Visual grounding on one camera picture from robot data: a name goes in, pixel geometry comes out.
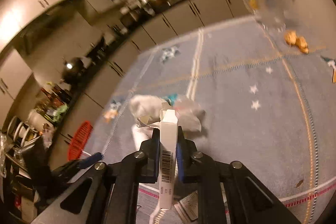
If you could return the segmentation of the white dish rack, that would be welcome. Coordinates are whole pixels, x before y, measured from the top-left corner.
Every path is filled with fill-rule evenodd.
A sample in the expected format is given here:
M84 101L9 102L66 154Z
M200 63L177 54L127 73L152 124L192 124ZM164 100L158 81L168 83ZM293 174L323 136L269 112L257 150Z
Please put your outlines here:
M36 134L28 124L17 116L13 116L7 126L7 135L11 137L16 145L23 148Z

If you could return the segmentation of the red mesh plastic basket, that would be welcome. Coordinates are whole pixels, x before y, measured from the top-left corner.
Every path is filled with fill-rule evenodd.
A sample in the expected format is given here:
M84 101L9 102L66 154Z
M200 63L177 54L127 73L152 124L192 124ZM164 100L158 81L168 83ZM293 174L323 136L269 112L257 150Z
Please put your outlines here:
M93 126L89 121L84 121L75 132L68 149L68 161L77 160L91 135Z

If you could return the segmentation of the green cloth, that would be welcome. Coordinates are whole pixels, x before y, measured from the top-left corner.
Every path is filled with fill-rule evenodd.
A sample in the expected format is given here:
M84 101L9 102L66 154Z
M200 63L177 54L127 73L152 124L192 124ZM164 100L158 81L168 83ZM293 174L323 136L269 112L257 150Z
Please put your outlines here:
M54 111L52 121L54 123L59 123L59 121L61 120L61 117L67 112L67 110L68 110L68 105L67 104L63 104L62 106L58 107Z

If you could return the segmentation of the steel wok with lid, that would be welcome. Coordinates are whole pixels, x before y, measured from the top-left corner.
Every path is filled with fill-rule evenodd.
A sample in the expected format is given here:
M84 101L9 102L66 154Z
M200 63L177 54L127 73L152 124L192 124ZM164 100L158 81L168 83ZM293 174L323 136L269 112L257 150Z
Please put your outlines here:
M79 82L84 71L84 63L80 57L74 57L70 61L65 61L62 70L62 81L69 85Z

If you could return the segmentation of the grey star patterned tablecloth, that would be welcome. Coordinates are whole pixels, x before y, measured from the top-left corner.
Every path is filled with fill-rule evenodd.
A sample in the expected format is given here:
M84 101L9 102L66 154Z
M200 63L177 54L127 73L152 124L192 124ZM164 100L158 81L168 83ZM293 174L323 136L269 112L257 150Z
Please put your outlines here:
M308 54L247 16L138 55L112 90L117 116L99 118L85 151L113 163L137 149L133 96L187 96L205 112L190 135L199 150L243 162L302 223L316 223L335 192L335 44L298 33Z

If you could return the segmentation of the white lidded bucket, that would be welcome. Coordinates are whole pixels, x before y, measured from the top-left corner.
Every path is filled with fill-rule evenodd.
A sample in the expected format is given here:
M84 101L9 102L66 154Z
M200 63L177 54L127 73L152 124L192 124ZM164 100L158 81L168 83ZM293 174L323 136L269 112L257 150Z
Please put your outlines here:
M40 115L35 109L32 109L29 112L27 123L38 131L43 131L45 124L53 127L53 125L48 120L46 120L45 117Z

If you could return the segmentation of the crumpled white tissue ball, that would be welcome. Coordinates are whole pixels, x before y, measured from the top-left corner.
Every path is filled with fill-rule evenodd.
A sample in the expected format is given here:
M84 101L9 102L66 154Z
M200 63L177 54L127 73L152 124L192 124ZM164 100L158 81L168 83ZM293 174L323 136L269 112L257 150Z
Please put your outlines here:
M129 110L135 120L143 116L149 116L151 119L158 121L162 104L166 102L161 97L138 94L130 99Z

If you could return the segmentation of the white cardboard box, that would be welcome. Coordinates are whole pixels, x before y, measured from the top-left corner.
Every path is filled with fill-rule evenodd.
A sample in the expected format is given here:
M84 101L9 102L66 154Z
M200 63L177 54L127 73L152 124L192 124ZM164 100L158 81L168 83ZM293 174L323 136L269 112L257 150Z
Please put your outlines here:
M140 118L139 127L132 129L135 147L151 137L155 129L160 131L160 162L159 162L159 208L169 210L173 205L173 191L175 182L175 164L178 138L178 118L175 110L168 102L162 102L159 109L159 121L147 124L149 118Z

